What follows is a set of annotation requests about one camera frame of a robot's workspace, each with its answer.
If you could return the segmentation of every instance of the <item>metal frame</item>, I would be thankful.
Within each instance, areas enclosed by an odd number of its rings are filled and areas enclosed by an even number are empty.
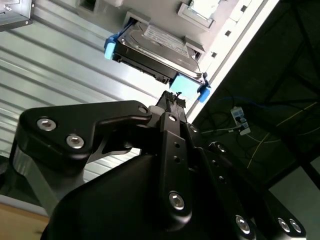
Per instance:
[[[279,77],[277,82],[274,84],[273,88],[269,91],[267,97],[264,100],[264,103],[263,103],[264,105],[269,105],[269,106],[284,105],[284,104],[290,105],[290,104],[297,104],[297,103],[314,103],[314,102],[318,101],[318,99],[301,99],[301,100],[273,101],[272,102],[271,99],[277,93],[280,86],[285,81],[286,77],[288,77],[288,76],[293,77],[302,86],[304,86],[305,88],[314,92],[316,95],[320,96],[320,89],[318,87],[311,84],[308,80],[304,79],[298,73],[292,71],[292,67],[297,62],[302,51],[306,47],[307,51],[310,55],[314,70],[317,74],[318,79],[320,80],[320,65],[316,59],[315,53],[313,52],[310,38],[308,36],[308,33],[304,27],[301,16],[300,16],[299,11],[297,9],[297,3],[292,3],[291,9],[294,13],[298,27],[300,29],[302,36],[303,36],[303,42],[297,48],[293,58],[291,59],[287,68],[285,69],[285,71],[282,73],[282,75]],[[316,144],[308,152],[303,153],[299,150],[297,143],[293,140],[292,137],[290,137],[288,135],[287,132],[281,131],[275,125],[272,125],[272,124],[268,123],[267,121],[265,121],[264,119],[261,119],[258,116],[252,114],[252,112],[250,112],[249,109],[246,111],[246,113],[247,113],[246,117],[248,119],[250,119],[251,121],[253,121],[256,125],[258,125],[262,129],[265,129],[269,133],[272,133],[273,135],[279,136],[281,138],[282,142],[284,143],[284,145],[287,147],[287,149],[291,152],[291,154],[295,158],[295,161],[290,166],[288,166],[286,169],[282,170],[277,175],[275,175],[272,179],[270,179],[266,183],[266,186],[268,188],[272,187],[277,182],[279,182],[280,180],[285,178],[287,175],[292,173],[295,169],[297,169],[298,167],[302,167],[302,169],[305,171],[305,173],[309,176],[309,178],[313,181],[313,183],[320,190],[320,173],[317,172],[317,170],[311,165],[311,162],[314,159],[316,159],[316,157],[318,157],[320,154],[319,144]]]

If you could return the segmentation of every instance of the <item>corrugated metal panel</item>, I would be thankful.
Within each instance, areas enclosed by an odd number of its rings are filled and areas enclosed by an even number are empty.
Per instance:
[[[110,32],[47,0],[38,0],[30,26],[0,33],[0,151],[8,157],[19,115],[26,109],[137,100],[154,105],[167,88],[151,76],[106,60]],[[86,166],[87,181],[134,157]]]

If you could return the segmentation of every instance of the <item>metal rack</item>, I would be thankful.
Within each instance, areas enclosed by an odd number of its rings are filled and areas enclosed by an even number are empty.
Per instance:
[[[308,55],[311,60],[311,64],[314,68],[315,74],[317,78],[320,80],[320,64],[316,58],[315,52],[313,50],[312,41],[308,32],[306,30],[306,26],[304,25],[301,13],[299,11],[299,4],[301,1],[291,1],[291,11],[293,16],[296,20],[297,26],[299,31],[303,37],[303,41],[298,46],[293,58],[291,59],[290,63],[287,65],[285,70],[283,71],[282,75],[278,78],[276,83],[274,84],[273,88],[268,92],[263,104],[265,106],[279,106],[279,105],[292,105],[292,104],[301,104],[301,103],[317,103],[319,102],[320,96],[320,88],[316,87],[310,81],[305,79],[303,76],[298,74],[296,71],[293,70],[293,66],[298,61],[299,57],[301,56],[302,52],[306,49]],[[309,91],[316,94],[317,98],[310,98],[310,99],[298,99],[298,100],[286,100],[286,101],[272,101],[272,98],[276,95],[279,88],[282,86],[284,81],[287,77],[293,78],[301,84],[302,87],[307,88]],[[272,179],[270,179],[266,186],[267,188],[272,187],[277,182],[282,180],[284,177],[289,175],[298,167],[302,167],[309,178],[313,181],[313,183],[320,189],[320,173],[315,170],[315,168],[311,165],[311,162],[315,160],[319,156],[319,149],[320,143],[315,144],[310,150],[302,151],[299,147],[299,144],[295,139],[275,125],[269,123],[267,120],[262,119],[261,117],[255,115],[250,108],[246,109],[246,117],[250,121],[252,121],[257,126],[261,127],[262,129],[266,130],[268,133],[271,133],[274,136],[277,136],[281,139],[282,143],[286,146],[286,148],[290,151],[293,155],[295,161],[293,161],[287,168],[280,171],[276,174]]]

